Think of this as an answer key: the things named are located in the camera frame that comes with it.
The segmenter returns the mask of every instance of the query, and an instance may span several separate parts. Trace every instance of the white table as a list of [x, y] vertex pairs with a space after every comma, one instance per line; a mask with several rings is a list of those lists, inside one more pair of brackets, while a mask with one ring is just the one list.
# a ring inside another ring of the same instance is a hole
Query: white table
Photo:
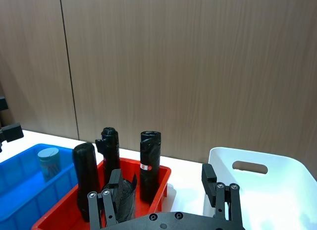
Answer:
[[[23, 133], [24, 137], [19, 140], [2, 143], [0, 163], [39, 143], [66, 148], [74, 148], [83, 143], [83, 141], [26, 130]], [[120, 148], [120, 157], [140, 160], [140, 153]], [[103, 160], [103, 156], [98, 152], [96, 152], [96, 158], [97, 163]], [[172, 170], [168, 180], [167, 198], [163, 202], [163, 211], [203, 215], [205, 191], [201, 181], [202, 164], [169, 157], [160, 157], [160, 164]]]

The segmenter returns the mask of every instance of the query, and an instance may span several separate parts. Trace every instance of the blue plastic bin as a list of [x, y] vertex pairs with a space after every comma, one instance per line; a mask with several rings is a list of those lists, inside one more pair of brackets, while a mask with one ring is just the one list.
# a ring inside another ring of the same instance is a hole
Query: blue plastic bin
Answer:
[[[44, 181], [39, 151], [56, 147], [61, 171]], [[72, 149], [38, 144], [0, 163], [0, 230], [29, 230], [77, 184]]]

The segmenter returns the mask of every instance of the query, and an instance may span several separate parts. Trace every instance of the black plastic bag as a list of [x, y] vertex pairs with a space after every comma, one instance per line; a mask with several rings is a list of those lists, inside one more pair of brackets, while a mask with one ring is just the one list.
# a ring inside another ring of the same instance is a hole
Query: black plastic bag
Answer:
[[137, 187], [137, 177], [133, 176], [132, 183], [126, 179], [122, 182], [122, 194], [119, 203], [119, 208], [115, 214], [118, 223], [130, 220], [135, 215], [135, 193]]
[[160, 132], [141, 133], [140, 197], [151, 203], [159, 187]]
[[73, 162], [78, 180], [77, 206], [85, 222], [89, 222], [87, 194], [99, 192], [99, 178], [95, 148], [91, 143], [83, 143], [72, 151]]
[[96, 139], [97, 151], [104, 156], [104, 180], [108, 184], [111, 172], [120, 169], [119, 137], [113, 127], [103, 129], [102, 139]]

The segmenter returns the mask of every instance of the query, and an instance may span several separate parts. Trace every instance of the red plastic bin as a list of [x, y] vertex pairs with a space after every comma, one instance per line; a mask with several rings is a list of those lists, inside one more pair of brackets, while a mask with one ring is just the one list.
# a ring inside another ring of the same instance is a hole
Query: red plastic bin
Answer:
[[[162, 211], [162, 197], [167, 196], [167, 181], [171, 173], [168, 167], [159, 167], [159, 188], [152, 204], [140, 199], [140, 161], [120, 158], [120, 167], [124, 179], [132, 181], [133, 175], [137, 175], [136, 211], [135, 217], [141, 217], [150, 213]], [[104, 185], [103, 162], [98, 165], [100, 186]], [[32, 227], [33, 230], [89, 230], [89, 223], [82, 220], [77, 208], [76, 185], [57, 204], [55, 204]]]

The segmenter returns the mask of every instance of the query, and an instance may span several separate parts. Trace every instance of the bin handle hole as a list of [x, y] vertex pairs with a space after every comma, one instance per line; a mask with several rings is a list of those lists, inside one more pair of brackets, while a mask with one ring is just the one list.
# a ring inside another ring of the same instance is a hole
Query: bin handle hole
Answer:
[[255, 172], [260, 174], [266, 174], [268, 172], [268, 169], [265, 165], [251, 162], [235, 161], [232, 164], [232, 168], [235, 170]]

